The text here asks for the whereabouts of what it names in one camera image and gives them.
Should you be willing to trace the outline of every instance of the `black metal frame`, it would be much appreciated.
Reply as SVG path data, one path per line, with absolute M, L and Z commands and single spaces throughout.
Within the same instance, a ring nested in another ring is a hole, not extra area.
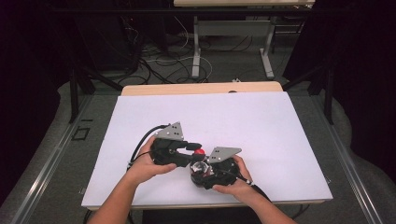
M 241 7 L 175 7 L 175 8 L 142 8 L 142 9 L 121 9 L 121 8 L 98 8 L 98 9 L 84 9 L 84 8 L 55 8 L 49 5 L 45 6 L 46 13 L 55 17 L 79 17 L 79 16 L 119 16 L 129 15 L 135 17 L 145 16 L 226 16 L 226 15 L 244 15 L 244 16 L 305 16 L 305 17 L 338 17 L 352 14 L 352 11 L 356 11 L 354 5 L 350 5 L 344 8 L 327 8 L 327 9 L 310 9 L 310 8 L 241 8 Z M 56 26 L 52 25 L 52 29 L 57 33 Z M 310 94 L 319 94 L 320 90 L 325 86 L 326 97 L 324 103 L 324 114 L 330 124 L 332 124 L 332 84 L 333 84 L 333 70 L 336 66 L 340 57 L 340 51 L 346 48 L 349 43 L 352 34 L 349 34 L 347 27 L 337 35 L 336 41 L 334 41 L 334 47 L 332 52 L 324 59 L 323 63 L 314 67 L 309 72 L 300 75 L 298 78 L 293 80 L 282 88 L 284 91 L 288 90 L 295 84 L 312 77 L 317 76 L 308 88 Z M 93 94 L 94 86 L 91 81 L 83 76 L 81 73 L 88 73 L 92 77 L 96 77 L 103 81 L 110 87 L 117 91 L 122 90 L 122 86 L 106 79 L 100 74 L 88 69 L 87 67 L 80 67 L 76 63 L 74 55 L 67 49 L 69 41 L 65 39 L 65 35 L 57 35 L 61 38 L 60 43 L 63 45 L 63 49 L 68 55 L 70 65 L 73 67 L 70 77 L 71 95 L 72 95 L 72 118 L 70 122 L 73 122 L 78 114 L 78 97 L 77 97 L 77 84 L 88 94 Z

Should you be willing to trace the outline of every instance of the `forearm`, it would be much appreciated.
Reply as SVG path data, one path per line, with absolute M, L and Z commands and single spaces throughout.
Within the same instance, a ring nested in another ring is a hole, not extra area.
M 296 223 L 262 196 L 255 197 L 254 200 L 248 202 L 247 205 L 254 210 L 260 221 L 264 224 Z
M 125 223 L 137 185 L 123 177 L 89 223 Z

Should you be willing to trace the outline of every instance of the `black curtain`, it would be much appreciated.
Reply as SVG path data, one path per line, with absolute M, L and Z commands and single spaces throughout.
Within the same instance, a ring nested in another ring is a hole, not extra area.
M 318 0 L 314 8 L 341 8 L 350 2 Z M 334 98 L 352 125 L 351 149 L 396 182 L 396 29 L 392 1 L 355 1 L 358 20 L 308 18 L 284 76 L 294 80 L 336 49 Z
M 32 1 L 0 6 L 0 203 L 14 188 L 59 105 L 67 69 Z

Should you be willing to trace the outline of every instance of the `white table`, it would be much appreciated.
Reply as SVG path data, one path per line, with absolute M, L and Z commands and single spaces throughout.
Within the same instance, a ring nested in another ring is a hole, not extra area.
M 276 7 L 313 5 L 315 0 L 175 0 L 176 7 Z M 265 75 L 274 79 L 268 58 L 271 40 L 276 26 L 276 17 L 270 21 L 199 21 L 194 17 L 194 58 L 192 77 L 199 76 L 201 49 L 200 35 L 264 35 L 264 48 L 260 49 Z
M 288 94 L 276 82 L 242 82 L 125 88 L 82 206 L 91 210 L 101 206 L 125 174 L 127 161 L 142 136 L 155 126 L 176 121 L 181 122 L 185 140 L 201 143 L 207 154 L 214 147 L 241 147 L 239 155 L 254 182 L 274 203 L 332 199 Z M 197 188 L 189 168 L 177 168 L 139 186 L 132 208 L 241 205 L 230 195 Z

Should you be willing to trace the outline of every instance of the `person's right arm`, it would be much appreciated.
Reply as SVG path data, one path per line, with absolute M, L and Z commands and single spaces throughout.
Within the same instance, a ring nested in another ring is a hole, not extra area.
M 239 166 L 241 175 L 249 181 L 252 181 L 243 159 L 238 156 L 233 156 L 233 158 Z M 252 208 L 262 223 L 296 223 L 271 202 L 266 200 L 262 195 L 260 195 L 260 193 L 240 179 L 237 179 L 235 183 L 230 186 L 215 185 L 213 186 L 213 189 L 220 193 L 232 194 L 236 200 Z

